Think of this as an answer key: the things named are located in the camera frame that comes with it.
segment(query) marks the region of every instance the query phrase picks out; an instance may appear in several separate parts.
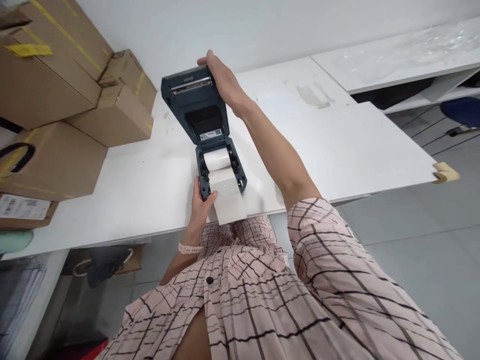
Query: printer lid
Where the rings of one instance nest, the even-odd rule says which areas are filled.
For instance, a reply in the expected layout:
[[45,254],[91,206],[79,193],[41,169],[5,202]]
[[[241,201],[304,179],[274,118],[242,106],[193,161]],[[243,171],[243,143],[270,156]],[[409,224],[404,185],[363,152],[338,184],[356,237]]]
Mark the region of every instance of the printer lid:
[[195,145],[210,147],[230,135],[227,108],[208,66],[164,77],[161,94]]

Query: pink watch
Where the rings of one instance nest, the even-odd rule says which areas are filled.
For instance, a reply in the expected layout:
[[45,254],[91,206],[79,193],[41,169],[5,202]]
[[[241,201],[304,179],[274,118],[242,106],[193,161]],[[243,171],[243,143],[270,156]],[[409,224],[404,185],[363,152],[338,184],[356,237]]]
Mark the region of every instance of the pink watch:
[[184,255],[192,255],[192,254],[199,254],[204,249],[203,246],[189,246],[189,245],[182,245],[182,242],[178,243],[178,251]]

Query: label paper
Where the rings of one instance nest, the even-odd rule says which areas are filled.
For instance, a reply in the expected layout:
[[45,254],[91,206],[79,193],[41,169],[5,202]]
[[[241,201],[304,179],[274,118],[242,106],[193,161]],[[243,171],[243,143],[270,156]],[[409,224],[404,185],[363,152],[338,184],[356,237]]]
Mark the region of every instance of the label paper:
[[220,135],[222,135],[222,129],[204,132],[203,134],[200,134],[200,140],[216,138],[217,136],[220,136]]
[[48,200],[3,194],[0,197],[0,218],[43,220],[51,203]]

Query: white wall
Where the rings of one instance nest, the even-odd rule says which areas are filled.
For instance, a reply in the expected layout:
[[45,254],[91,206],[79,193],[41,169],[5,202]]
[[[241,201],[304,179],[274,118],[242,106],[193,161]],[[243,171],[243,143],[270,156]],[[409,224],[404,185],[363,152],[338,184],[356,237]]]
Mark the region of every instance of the white wall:
[[213,49],[234,72],[480,15],[478,0],[77,0],[157,88]]

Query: thermal label roll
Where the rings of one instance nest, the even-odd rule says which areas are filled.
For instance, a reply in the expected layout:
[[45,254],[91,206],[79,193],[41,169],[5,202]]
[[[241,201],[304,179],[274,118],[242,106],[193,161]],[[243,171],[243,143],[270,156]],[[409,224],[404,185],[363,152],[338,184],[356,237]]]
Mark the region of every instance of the thermal label roll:
[[206,152],[203,158],[205,159],[205,164],[209,172],[232,167],[229,152],[226,147]]
[[203,155],[209,171],[210,191],[218,191],[214,207],[218,224],[229,224],[247,217],[239,185],[226,148]]

